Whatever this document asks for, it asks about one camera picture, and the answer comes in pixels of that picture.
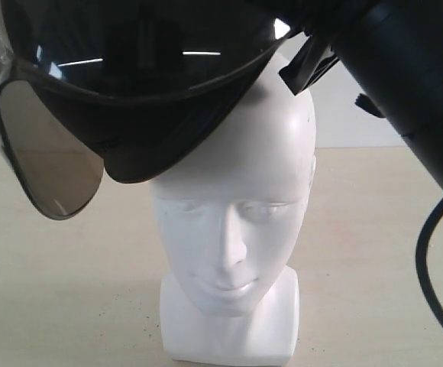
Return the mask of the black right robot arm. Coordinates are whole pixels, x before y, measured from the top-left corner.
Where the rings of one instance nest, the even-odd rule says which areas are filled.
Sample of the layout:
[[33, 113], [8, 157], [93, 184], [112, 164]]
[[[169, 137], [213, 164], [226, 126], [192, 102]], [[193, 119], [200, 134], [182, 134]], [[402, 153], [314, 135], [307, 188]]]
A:
[[298, 94], [336, 63], [443, 189], [443, 1], [291, 1], [289, 24], [308, 40], [280, 76]]

